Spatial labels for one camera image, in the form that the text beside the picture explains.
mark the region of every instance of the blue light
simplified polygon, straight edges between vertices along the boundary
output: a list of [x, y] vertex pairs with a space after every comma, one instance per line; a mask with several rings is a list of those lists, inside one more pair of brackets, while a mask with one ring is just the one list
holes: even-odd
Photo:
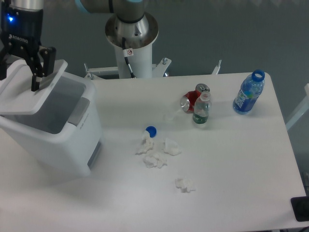
[[8, 20], [9, 20], [10, 22], [13, 22], [13, 21], [14, 21], [14, 18], [8, 15]]

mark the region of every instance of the crumpled can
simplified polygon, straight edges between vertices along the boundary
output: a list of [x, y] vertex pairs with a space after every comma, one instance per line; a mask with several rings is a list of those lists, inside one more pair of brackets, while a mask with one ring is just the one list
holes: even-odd
[[210, 88], [203, 83], [197, 84], [194, 91], [187, 92], [180, 100], [180, 106], [187, 113], [194, 112], [194, 104], [203, 91], [209, 91]]

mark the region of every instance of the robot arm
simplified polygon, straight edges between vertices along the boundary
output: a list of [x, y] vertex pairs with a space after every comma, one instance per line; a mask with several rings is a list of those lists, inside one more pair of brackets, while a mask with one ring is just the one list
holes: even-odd
[[125, 23], [136, 23], [145, 14], [145, 0], [75, 0], [84, 12], [115, 13]]
[[[152, 76], [152, 48], [149, 46], [158, 36], [158, 24], [145, 12], [147, 2], [147, 0], [75, 0], [83, 12], [114, 13], [106, 23], [105, 33], [108, 41], [115, 47], [120, 78]], [[139, 52], [135, 58], [121, 55], [128, 49], [138, 49]]]
[[[54, 70], [56, 49], [41, 46], [43, 0], [1, 0], [0, 80], [6, 78], [9, 55], [25, 59], [32, 76], [31, 90], [39, 89], [40, 80]], [[38, 53], [43, 58], [41, 65]]]

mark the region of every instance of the crumpled tissue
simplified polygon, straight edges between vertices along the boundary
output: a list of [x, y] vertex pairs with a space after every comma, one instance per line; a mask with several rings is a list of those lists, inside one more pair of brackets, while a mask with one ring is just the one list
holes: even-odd
[[165, 144], [165, 147], [163, 151], [167, 154], [170, 154], [171, 156], [176, 156], [182, 152], [178, 143], [176, 143], [175, 141], [169, 138], [165, 139], [164, 144]]
[[177, 178], [175, 179], [176, 188], [181, 189], [182, 192], [196, 191], [195, 184], [191, 179]]
[[147, 168], [162, 168], [164, 165], [168, 164], [167, 159], [164, 154], [160, 152], [152, 152], [143, 158], [143, 162], [146, 164]]
[[153, 138], [150, 138], [150, 134], [148, 131], [144, 131], [141, 136], [142, 142], [141, 145], [138, 147], [136, 155], [146, 154], [147, 151], [151, 150], [154, 146]]

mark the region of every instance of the white trash bin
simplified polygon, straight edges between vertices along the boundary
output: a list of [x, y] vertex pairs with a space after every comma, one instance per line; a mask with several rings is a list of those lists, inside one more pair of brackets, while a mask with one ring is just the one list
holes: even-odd
[[64, 72], [66, 66], [57, 60], [52, 78], [31, 92], [29, 67], [23, 60], [13, 63], [0, 81], [0, 127], [36, 159], [86, 176], [102, 146], [96, 89]]

